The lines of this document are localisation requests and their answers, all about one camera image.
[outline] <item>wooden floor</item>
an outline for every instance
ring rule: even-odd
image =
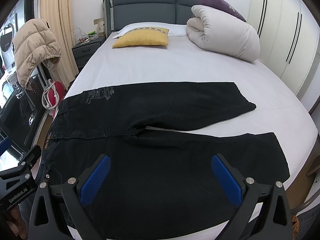
[[[49,128],[52,124],[52,121],[53,121],[53,118],[51,115],[48,115],[44,121],[44,125],[41,129],[38,141],[36,143],[37,145],[40,146],[41,150],[43,150],[45,139],[47,137],[47,133],[48,133]],[[38,159],[37,163],[33,166],[32,170],[31,170],[33,178],[35,178],[38,173],[39,163],[40,163],[40,158]]]
[[[289,201],[290,208],[295,208],[302,204],[309,194],[309,191],[315,180],[315,173],[309,174],[307,176],[309,169],[311,168],[314,160],[320,155],[320,137],[318,135],[316,143],[304,164],[303,168],[292,182],[292,184],[287,188],[286,194]]]

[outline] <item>bed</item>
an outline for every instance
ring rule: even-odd
[[[287,189],[308,159],[318,131],[296,96],[265,65],[202,50],[186,36],[169,36],[166,47],[112,49],[112,37],[124,26],[136,22],[185,24],[192,17],[190,7],[194,4],[195,0],[103,0],[108,38],[66,98],[85,90],[142,82],[234,82],[241,94],[256,104],[256,110],[189,132],[217,137],[274,132],[289,166],[290,178],[284,183]],[[260,208],[257,204],[252,219]],[[214,239],[226,223],[178,238]]]

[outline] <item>beige puffer jacket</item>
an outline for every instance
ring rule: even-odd
[[[28,89],[30,76],[41,62],[54,69],[60,61],[60,45],[43,19],[27,21],[13,38],[13,46],[19,83]]]

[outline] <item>blue gripper pad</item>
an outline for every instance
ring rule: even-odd
[[[230,203],[239,207],[242,203],[241,188],[217,155],[214,155],[211,158],[211,169],[226,193]]]
[[[111,159],[105,156],[80,190],[80,203],[82,206],[90,205],[98,193],[103,181],[111,168]]]
[[[5,138],[1,143],[0,143],[0,156],[11,147],[12,142],[9,137]]]

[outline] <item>beige curtain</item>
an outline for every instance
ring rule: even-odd
[[[47,21],[61,46],[61,59],[52,72],[67,89],[79,73],[71,48],[74,46],[71,0],[40,0],[39,18]]]

